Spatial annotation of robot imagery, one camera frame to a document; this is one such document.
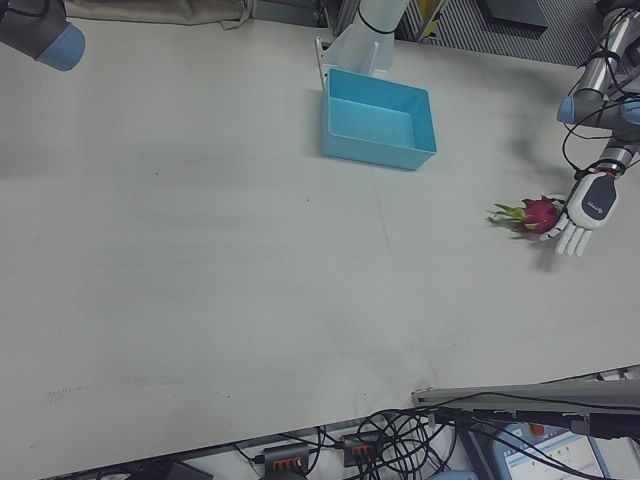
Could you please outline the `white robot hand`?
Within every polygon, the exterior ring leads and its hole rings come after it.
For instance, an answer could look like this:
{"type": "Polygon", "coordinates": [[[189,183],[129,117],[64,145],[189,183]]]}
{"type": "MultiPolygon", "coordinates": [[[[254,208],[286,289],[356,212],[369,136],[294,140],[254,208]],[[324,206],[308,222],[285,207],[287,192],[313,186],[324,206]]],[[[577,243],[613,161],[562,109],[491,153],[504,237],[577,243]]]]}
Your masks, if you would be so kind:
{"type": "Polygon", "coordinates": [[[556,239],[557,254],[582,256],[592,234],[608,223],[617,207],[616,181],[616,175],[605,171],[583,176],[562,205],[556,224],[540,239],[556,239]]]}

